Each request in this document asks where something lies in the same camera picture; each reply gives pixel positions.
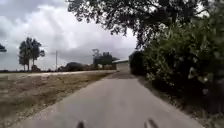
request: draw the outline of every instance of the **tree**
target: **tree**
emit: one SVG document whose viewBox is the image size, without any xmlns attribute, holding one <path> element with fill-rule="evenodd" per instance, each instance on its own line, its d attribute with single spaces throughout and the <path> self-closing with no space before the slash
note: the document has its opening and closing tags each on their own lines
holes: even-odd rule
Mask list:
<svg viewBox="0 0 224 128">
<path fill-rule="evenodd" d="M 209 88 L 209 93 L 224 97 L 220 92 L 224 78 L 223 21 L 222 8 L 211 12 L 210 17 L 167 28 L 144 49 L 148 78 L 165 82 L 179 96 L 198 98 Z"/>
<path fill-rule="evenodd" d="M 24 70 L 25 70 L 25 66 L 27 65 L 27 68 L 29 70 L 30 67 L 30 56 L 31 56 L 31 48 L 30 48 L 30 39 L 27 38 L 26 41 L 23 41 L 20 44 L 19 47 L 19 64 L 24 66 Z"/>
<path fill-rule="evenodd" d="M 30 60 L 34 61 L 40 56 L 45 56 L 44 50 L 40 50 L 41 44 L 34 38 L 27 37 L 25 41 L 20 44 L 19 63 L 24 67 L 27 65 L 30 69 Z"/>
<path fill-rule="evenodd" d="M 131 29 L 142 46 L 164 27 L 177 21 L 184 24 L 209 11 L 209 0 L 68 0 L 68 11 L 78 21 L 94 20 L 111 34 Z"/>
<path fill-rule="evenodd" d="M 5 46 L 0 44 L 0 52 L 6 52 L 6 51 L 7 50 L 6 50 Z"/>
<path fill-rule="evenodd" d="M 112 65 L 113 61 L 117 60 L 116 57 L 113 57 L 109 52 L 100 53 L 99 49 L 93 49 L 93 65 L 95 68 L 98 65 L 105 67 L 106 65 Z"/>
<path fill-rule="evenodd" d="M 143 51 L 134 51 L 129 56 L 129 63 L 131 73 L 134 75 L 145 75 L 146 68 L 144 66 L 144 53 Z"/>
<path fill-rule="evenodd" d="M 36 39 L 32 39 L 31 41 L 31 59 L 33 61 L 33 65 L 34 61 L 37 60 L 39 57 L 44 57 L 45 56 L 45 52 L 44 50 L 40 50 L 41 44 L 36 40 Z"/>
</svg>

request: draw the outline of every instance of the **utility pole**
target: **utility pole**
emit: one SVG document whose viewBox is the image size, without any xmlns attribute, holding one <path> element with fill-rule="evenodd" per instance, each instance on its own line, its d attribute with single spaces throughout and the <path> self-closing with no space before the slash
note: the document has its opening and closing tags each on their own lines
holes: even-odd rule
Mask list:
<svg viewBox="0 0 224 128">
<path fill-rule="evenodd" d="M 56 50 L 56 67 L 55 71 L 58 69 L 58 51 Z"/>
</svg>

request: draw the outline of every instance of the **asphalt path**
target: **asphalt path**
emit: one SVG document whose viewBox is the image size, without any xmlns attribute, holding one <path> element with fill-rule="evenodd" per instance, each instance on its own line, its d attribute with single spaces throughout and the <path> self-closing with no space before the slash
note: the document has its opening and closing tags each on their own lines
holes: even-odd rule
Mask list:
<svg viewBox="0 0 224 128">
<path fill-rule="evenodd" d="M 148 119 L 159 128 L 202 128 L 127 73 L 93 83 L 12 128 L 76 128 L 79 121 L 85 128 L 144 128 Z"/>
</svg>

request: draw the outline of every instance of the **building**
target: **building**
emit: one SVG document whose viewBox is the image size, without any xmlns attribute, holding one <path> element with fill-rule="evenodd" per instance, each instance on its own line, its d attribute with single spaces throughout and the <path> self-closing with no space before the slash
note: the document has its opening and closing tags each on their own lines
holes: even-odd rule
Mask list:
<svg viewBox="0 0 224 128">
<path fill-rule="evenodd" d="M 124 60 L 116 60 L 113 62 L 116 65 L 116 69 L 119 71 L 129 71 L 129 60 L 124 59 Z"/>
</svg>

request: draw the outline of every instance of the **dirt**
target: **dirt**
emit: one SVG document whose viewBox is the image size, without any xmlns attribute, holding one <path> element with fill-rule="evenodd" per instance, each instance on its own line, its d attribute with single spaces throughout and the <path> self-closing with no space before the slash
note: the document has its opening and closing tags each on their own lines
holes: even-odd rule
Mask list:
<svg viewBox="0 0 224 128">
<path fill-rule="evenodd" d="M 109 73 L 47 77 L 0 78 L 0 127 L 12 124 L 52 105 Z"/>
</svg>

